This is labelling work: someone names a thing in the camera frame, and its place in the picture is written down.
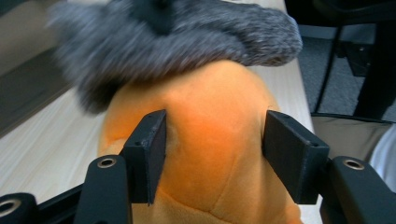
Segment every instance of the black chair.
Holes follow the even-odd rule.
[[[332,71],[334,55],[345,25],[376,23],[371,66],[354,116],[381,119],[396,97],[395,0],[285,0],[299,24],[337,27],[314,113],[317,113]]]

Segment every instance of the stuffed animal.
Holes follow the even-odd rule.
[[[166,159],[154,204],[134,223],[301,223],[262,155],[276,99],[250,65],[279,66],[302,48],[282,11],[218,0],[175,0],[169,34],[134,16],[134,1],[60,3],[50,27],[82,107],[106,111],[98,155],[118,154],[148,113],[167,112]]]

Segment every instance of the gray floor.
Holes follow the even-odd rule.
[[[304,48],[299,55],[309,108],[314,111],[324,77],[331,40],[303,37]],[[320,107],[320,113],[352,115],[364,77],[354,77],[346,58],[336,58],[329,86]],[[396,122],[396,105],[382,118]]]

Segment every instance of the table surface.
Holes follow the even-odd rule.
[[[281,0],[240,0],[285,10]],[[297,60],[281,67],[250,67],[262,77],[281,111],[313,131]],[[90,116],[78,106],[74,89],[0,139],[0,196],[33,193],[38,203],[83,183],[96,157],[104,114]],[[317,205],[304,205],[304,223],[321,223]]]

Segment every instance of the gray knit hat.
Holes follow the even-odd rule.
[[[220,0],[175,0],[172,9],[168,35],[131,17],[134,0],[90,6],[62,2],[49,10],[49,27],[59,40],[56,57],[64,76],[78,87],[83,108],[100,113],[128,82],[181,74],[218,60],[280,66],[303,46],[295,20],[278,9]]]

